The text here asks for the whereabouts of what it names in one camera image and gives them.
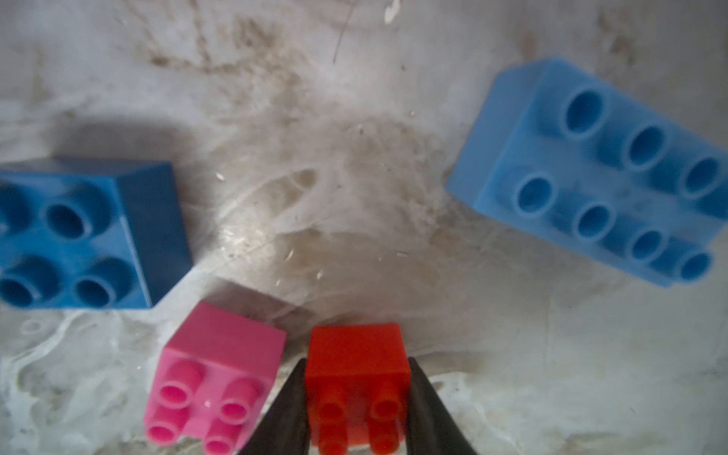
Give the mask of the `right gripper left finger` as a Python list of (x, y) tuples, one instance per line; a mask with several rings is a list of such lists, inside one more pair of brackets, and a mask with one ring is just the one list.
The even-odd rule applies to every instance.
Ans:
[(302, 358), (251, 434), (239, 455), (305, 455), (310, 426), (305, 395), (306, 359)]

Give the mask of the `light blue long lego brick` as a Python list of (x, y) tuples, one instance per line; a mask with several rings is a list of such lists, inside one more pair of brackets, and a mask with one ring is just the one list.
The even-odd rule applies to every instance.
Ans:
[(561, 58), (502, 71), (447, 191), (484, 216), (668, 287), (710, 271), (727, 155)]

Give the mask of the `red square lego brick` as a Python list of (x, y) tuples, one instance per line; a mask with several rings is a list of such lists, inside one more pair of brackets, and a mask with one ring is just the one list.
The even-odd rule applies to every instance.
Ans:
[(375, 454), (399, 449), (411, 368), (397, 324), (314, 328), (304, 379), (311, 443), (319, 453), (365, 445)]

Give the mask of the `pink square lego brick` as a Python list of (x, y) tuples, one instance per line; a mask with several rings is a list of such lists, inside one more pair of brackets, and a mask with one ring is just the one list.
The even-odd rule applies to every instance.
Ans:
[(282, 361), (284, 331), (201, 301), (163, 347), (146, 412), (158, 446), (182, 436), (204, 453), (242, 449)]

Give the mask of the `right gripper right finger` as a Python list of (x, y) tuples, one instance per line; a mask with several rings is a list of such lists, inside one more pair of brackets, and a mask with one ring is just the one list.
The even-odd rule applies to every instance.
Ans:
[(407, 455), (477, 455), (415, 358), (406, 420)]

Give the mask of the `dark blue square lego brick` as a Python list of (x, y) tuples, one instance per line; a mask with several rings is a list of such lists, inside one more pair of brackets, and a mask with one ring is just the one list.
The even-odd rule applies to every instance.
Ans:
[(192, 265), (171, 163), (50, 157), (2, 164), (2, 303), (149, 309)]

